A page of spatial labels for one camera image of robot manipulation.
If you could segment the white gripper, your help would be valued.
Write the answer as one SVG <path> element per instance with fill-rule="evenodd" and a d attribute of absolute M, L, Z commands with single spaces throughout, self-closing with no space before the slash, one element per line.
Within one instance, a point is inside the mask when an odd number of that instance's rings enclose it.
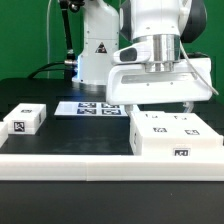
<path fill-rule="evenodd" d="M 174 63 L 172 71 L 148 72 L 147 64 L 114 66 L 106 86 L 106 101 L 124 105 L 128 116 L 139 112 L 136 104 L 184 102 L 184 112 L 191 113 L 194 101 L 207 101 L 214 93 L 209 58 L 185 57 Z"/>

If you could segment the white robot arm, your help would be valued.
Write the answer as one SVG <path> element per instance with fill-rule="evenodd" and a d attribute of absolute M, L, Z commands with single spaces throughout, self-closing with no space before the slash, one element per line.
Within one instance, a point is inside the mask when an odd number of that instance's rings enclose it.
<path fill-rule="evenodd" d="M 183 48 L 204 31 L 206 19 L 203 0 L 125 0 L 119 9 L 84 0 L 84 48 L 73 81 L 103 90 L 107 103 L 126 112 L 174 102 L 189 112 L 216 92 L 211 60 Z"/>

